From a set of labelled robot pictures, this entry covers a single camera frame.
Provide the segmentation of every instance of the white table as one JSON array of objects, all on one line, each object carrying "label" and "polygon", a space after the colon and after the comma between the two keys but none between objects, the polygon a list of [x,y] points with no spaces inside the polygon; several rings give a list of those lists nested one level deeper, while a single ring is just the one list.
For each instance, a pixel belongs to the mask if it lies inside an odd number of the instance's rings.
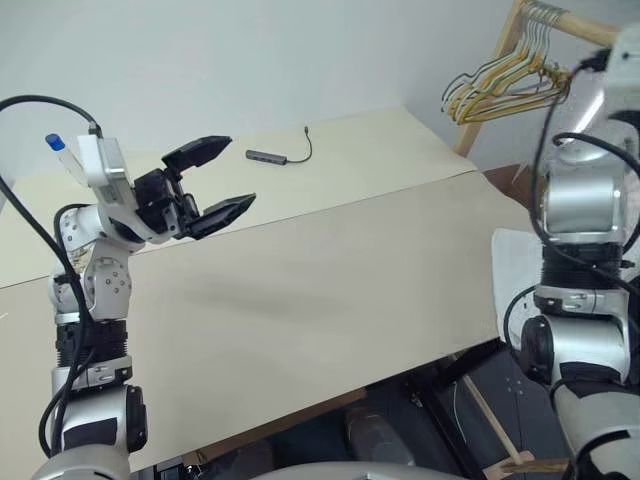
[{"label": "white table", "polygon": [[[106,125],[104,134],[109,135]],[[222,232],[228,233],[475,169],[402,107],[313,123],[310,135],[313,158],[284,167],[247,160],[245,151],[304,158],[308,145],[302,126],[235,139],[213,162],[186,171],[184,189],[194,194],[200,210],[224,198],[256,192],[258,198],[249,211]],[[124,149],[130,178],[163,168],[164,153],[168,152],[129,158]],[[57,161],[53,154],[51,161]],[[96,201],[91,190],[75,183],[65,171],[21,179],[14,189],[46,228],[63,205]],[[53,255],[11,205],[0,211],[0,231],[11,232],[2,237],[0,287],[49,274]]]},{"label": "white table", "polygon": [[[389,172],[412,151],[440,168],[440,143],[417,151],[430,136],[416,131]],[[129,351],[150,438],[132,468],[497,336],[490,238],[526,228],[526,213],[480,173],[453,175],[135,256]],[[36,429],[55,363],[45,291],[45,279],[0,290],[0,361],[15,386],[0,414],[7,478],[44,460]]]}]

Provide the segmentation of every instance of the white wall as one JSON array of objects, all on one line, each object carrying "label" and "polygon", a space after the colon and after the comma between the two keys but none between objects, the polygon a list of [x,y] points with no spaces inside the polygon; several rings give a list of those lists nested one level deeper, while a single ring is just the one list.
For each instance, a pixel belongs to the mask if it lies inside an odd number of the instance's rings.
[{"label": "white wall", "polygon": [[[557,0],[616,24],[637,0]],[[205,134],[303,124],[406,104],[453,144],[440,113],[449,79],[493,50],[511,0],[21,0],[0,5],[0,97],[43,93],[92,112],[129,154],[162,153]],[[552,55],[590,50],[564,34]],[[481,167],[530,156],[535,113],[487,125]],[[81,120],[47,106],[0,115],[0,168],[58,168],[42,140]]]}]

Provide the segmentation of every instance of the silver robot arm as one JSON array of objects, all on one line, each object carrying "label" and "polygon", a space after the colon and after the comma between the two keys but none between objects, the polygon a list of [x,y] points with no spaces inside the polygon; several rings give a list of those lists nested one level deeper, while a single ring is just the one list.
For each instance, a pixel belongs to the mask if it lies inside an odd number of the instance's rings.
[{"label": "silver robot arm", "polygon": [[[619,35],[606,75],[607,120],[585,133],[637,162],[640,25]],[[542,227],[553,245],[616,278],[630,233],[625,229],[630,174],[618,156],[574,140],[555,151],[542,200]],[[541,315],[523,326],[520,366],[551,387],[574,454],[574,473],[580,479],[640,478],[640,397],[628,385],[629,293],[545,245],[534,298]]]},{"label": "silver robot arm", "polygon": [[[226,200],[200,215],[193,197],[180,187],[184,169],[215,158],[229,142],[227,137],[207,137],[187,144],[163,158],[166,170],[154,170],[132,186],[115,139],[79,137],[86,181],[98,203],[61,211],[59,240],[79,277],[91,316],[81,359],[91,357],[73,381],[60,432],[52,428],[59,447],[34,479],[128,478],[128,455],[147,440],[142,390],[126,383],[133,372],[126,350],[132,290],[128,260],[146,242],[200,239],[247,210],[254,194]],[[59,264],[49,279],[59,357],[52,372],[53,395],[67,382],[80,331],[78,301],[64,274]],[[52,438],[52,445],[57,438]]]}]

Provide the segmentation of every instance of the coat rack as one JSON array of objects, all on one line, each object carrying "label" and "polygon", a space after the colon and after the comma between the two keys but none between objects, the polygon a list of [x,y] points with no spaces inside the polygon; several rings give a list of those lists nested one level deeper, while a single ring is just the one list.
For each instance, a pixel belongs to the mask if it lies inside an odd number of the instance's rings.
[{"label": "coat rack", "polygon": [[[514,49],[522,34],[520,29],[522,23],[520,20],[523,16],[522,6],[530,1],[514,0],[492,58],[506,55]],[[571,12],[564,12],[555,22],[553,28],[605,47],[613,46],[619,32],[619,29],[613,25],[583,18]],[[462,126],[458,131],[458,141],[453,151],[463,157],[468,156],[481,128],[481,122]]]}]

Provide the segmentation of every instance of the blue-capped marker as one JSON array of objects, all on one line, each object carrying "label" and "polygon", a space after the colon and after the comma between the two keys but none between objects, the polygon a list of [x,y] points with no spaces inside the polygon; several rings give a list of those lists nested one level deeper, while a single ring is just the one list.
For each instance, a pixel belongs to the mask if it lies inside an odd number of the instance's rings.
[{"label": "blue-capped marker", "polygon": [[55,133],[50,133],[44,137],[44,139],[51,147],[51,150],[56,152],[58,159],[62,162],[62,165],[64,165],[69,173],[73,175],[73,178],[75,178],[80,185],[86,187],[87,179],[82,165],[80,165],[80,162],[73,152],[67,148],[60,136]]},{"label": "blue-capped marker", "polygon": [[56,133],[50,133],[49,135],[44,137],[44,140],[49,144],[51,150],[53,150],[54,152],[59,152],[64,147],[66,147],[60,136]]}]

